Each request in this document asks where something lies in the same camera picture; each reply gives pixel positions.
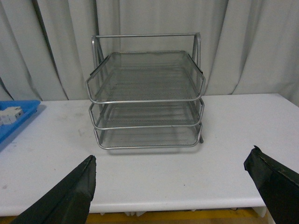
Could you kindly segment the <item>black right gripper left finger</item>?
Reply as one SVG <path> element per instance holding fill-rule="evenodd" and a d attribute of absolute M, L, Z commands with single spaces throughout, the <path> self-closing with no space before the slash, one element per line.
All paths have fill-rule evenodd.
<path fill-rule="evenodd" d="M 13 224 L 84 224 L 96 188 L 96 157 L 88 156 Z"/>

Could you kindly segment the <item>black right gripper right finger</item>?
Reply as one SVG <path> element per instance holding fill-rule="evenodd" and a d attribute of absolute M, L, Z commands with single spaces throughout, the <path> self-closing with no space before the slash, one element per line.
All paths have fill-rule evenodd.
<path fill-rule="evenodd" d="M 254 146 L 244 169 L 252 178 L 274 222 L 299 222 L 299 174 Z"/>

